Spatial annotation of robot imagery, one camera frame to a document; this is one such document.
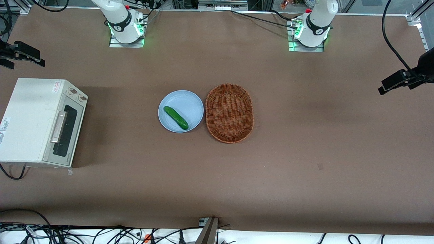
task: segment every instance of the wicker basket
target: wicker basket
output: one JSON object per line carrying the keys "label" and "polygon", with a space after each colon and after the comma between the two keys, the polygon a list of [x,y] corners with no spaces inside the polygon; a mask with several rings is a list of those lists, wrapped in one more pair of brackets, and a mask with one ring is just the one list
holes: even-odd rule
{"label": "wicker basket", "polygon": [[221,142],[240,142],[253,129],[249,93],[234,84],[223,84],[210,91],[205,102],[205,116],[211,135]]}

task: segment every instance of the oven window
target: oven window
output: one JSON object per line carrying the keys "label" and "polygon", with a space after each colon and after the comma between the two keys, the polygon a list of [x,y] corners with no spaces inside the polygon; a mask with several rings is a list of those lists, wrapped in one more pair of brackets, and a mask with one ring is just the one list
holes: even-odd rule
{"label": "oven window", "polygon": [[74,125],[76,123],[77,110],[69,105],[65,105],[65,109],[63,111],[66,112],[65,125],[63,126],[60,141],[58,143],[54,143],[53,154],[66,157],[69,143],[71,142],[72,131],[74,130]]}

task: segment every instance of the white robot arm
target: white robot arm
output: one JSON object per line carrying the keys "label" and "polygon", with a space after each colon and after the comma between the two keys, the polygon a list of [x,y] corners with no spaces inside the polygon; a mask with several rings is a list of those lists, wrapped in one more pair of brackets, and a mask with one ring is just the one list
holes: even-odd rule
{"label": "white robot arm", "polygon": [[127,9],[122,0],[91,0],[102,11],[120,43],[132,43],[145,33],[143,14]]}
{"label": "white robot arm", "polygon": [[302,25],[294,37],[305,46],[319,46],[327,38],[338,8],[336,0],[317,0],[312,12],[302,15]]}

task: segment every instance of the light blue plate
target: light blue plate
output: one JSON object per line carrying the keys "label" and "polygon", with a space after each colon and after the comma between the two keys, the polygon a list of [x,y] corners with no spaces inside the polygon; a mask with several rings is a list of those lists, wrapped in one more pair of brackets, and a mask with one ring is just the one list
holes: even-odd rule
{"label": "light blue plate", "polygon": [[[183,130],[179,125],[164,111],[164,106],[175,109],[188,123],[188,130]],[[194,129],[204,116],[204,104],[194,93],[186,90],[179,90],[169,93],[158,107],[158,118],[161,124],[171,132],[183,133]]]}

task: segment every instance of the cucumber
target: cucumber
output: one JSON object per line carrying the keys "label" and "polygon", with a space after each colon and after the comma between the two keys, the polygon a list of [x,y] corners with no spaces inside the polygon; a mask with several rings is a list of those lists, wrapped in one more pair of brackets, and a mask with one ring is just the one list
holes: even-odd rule
{"label": "cucumber", "polygon": [[173,109],[169,106],[164,106],[163,109],[179,125],[179,127],[181,127],[181,129],[188,130],[187,121],[185,121],[185,119],[181,115],[179,115],[175,111],[175,109]]}

